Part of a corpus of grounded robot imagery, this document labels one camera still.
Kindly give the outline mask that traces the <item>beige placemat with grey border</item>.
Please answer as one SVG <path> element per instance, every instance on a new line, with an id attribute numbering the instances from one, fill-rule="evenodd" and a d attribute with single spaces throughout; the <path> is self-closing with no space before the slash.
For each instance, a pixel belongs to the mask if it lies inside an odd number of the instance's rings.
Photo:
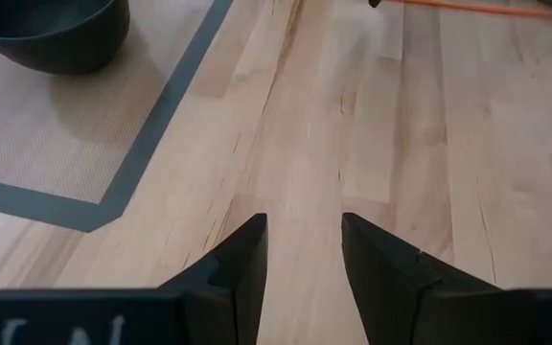
<path id="1" fill-rule="evenodd" d="M 80 232 L 127 208 L 232 0 L 130 0 L 126 40 L 84 75 L 0 54 L 0 213 Z"/>

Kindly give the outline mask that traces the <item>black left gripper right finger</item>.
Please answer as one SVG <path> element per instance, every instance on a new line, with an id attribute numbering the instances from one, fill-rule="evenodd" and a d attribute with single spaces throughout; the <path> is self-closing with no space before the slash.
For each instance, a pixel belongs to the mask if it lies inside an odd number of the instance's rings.
<path id="1" fill-rule="evenodd" d="M 351 212 L 341 218 L 349 285 L 370 345 L 411 345 L 424 294 L 496 287 Z"/>

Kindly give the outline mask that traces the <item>black bowl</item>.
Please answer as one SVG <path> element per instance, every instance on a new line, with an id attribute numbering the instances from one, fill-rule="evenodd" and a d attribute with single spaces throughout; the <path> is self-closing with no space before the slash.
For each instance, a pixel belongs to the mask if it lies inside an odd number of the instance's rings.
<path id="1" fill-rule="evenodd" d="M 129 0 L 0 0 L 0 54 L 38 72 L 78 75 L 114 59 Z"/>

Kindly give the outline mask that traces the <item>orange tape strip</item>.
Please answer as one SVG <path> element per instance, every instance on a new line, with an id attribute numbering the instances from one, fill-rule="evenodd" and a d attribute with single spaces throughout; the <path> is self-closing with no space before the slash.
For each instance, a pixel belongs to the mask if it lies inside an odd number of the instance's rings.
<path id="1" fill-rule="evenodd" d="M 468 11 L 468 12 L 483 12 L 491 14 L 503 14 L 514 16 L 532 16 L 532 17 L 551 17 L 552 10 L 540 8 L 513 8 L 499 5 L 483 5 L 483 4 L 464 4 L 455 3 L 445 0 L 389 0 L 392 2 L 400 2 L 405 4 L 430 6 L 436 8 L 445 8 L 451 10 Z"/>

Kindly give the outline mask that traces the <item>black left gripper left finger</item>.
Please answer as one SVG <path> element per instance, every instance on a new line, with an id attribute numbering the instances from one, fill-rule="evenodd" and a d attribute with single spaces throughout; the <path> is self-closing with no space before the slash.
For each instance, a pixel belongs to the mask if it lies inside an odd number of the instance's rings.
<path id="1" fill-rule="evenodd" d="M 267 275 L 267 214 L 250 217 L 159 286 L 174 294 L 166 345 L 256 345 Z"/>

